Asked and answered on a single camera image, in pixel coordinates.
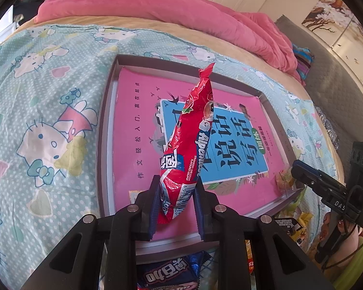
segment pink book cover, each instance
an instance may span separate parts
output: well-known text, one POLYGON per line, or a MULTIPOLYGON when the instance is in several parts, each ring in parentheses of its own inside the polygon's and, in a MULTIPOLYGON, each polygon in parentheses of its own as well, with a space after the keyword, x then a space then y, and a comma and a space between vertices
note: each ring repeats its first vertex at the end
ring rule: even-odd
MULTIPOLYGON (((123 68, 118 79, 113 128, 116 210, 134 202, 160 174, 160 159, 194 84, 123 68)), ((239 214, 282 194, 274 180, 284 162, 257 97, 213 89, 214 121, 200 176, 206 190, 239 214)), ((193 200, 154 240, 197 232, 193 200)))

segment green oval label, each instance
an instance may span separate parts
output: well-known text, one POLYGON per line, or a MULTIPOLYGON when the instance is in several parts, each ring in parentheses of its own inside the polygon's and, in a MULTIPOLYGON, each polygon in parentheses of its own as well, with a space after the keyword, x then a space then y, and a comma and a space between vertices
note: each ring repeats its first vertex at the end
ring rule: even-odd
POLYGON ((253 133, 254 139, 256 140, 259 151, 261 152, 261 154, 264 155, 265 147, 264 147, 264 143, 261 140, 261 137, 259 136, 258 131, 255 128, 252 128, 252 133, 253 133))

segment pink duvet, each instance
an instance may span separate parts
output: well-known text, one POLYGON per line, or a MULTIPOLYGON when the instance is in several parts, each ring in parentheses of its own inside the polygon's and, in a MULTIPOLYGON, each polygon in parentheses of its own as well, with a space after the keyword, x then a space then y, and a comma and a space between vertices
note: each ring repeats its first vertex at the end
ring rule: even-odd
POLYGON ((291 42, 263 13, 239 13, 207 0, 46 0, 35 22, 87 15, 179 24, 230 42, 300 79, 291 42))

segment blue rectangle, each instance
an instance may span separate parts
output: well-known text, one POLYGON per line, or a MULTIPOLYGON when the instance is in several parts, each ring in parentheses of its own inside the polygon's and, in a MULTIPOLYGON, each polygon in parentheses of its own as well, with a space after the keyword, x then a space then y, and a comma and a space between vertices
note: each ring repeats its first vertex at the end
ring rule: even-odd
MULTIPOLYGON (((168 142, 184 102, 161 100, 165 138, 168 142)), ((264 155, 252 134, 252 125, 242 112, 214 107, 211 136, 200 176, 203 183, 239 179, 266 172, 264 155)))

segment polka dot fabric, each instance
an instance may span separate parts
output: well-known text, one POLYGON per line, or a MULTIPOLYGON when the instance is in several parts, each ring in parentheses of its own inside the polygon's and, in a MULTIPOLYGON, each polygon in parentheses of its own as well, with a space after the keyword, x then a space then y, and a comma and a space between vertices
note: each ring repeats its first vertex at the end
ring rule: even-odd
MULTIPOLYGON (((10 290, 20 289, 82 215, 98 213, 99 110, 117 54, 196 67, 216 62, 214 72, 264 92, 297 158, 336 174, 312 102, 252 67, 152 30, 24 30, 0 46, 0 278, 10 290)), ((316 196, 308 199, 317 206, 316 196)))

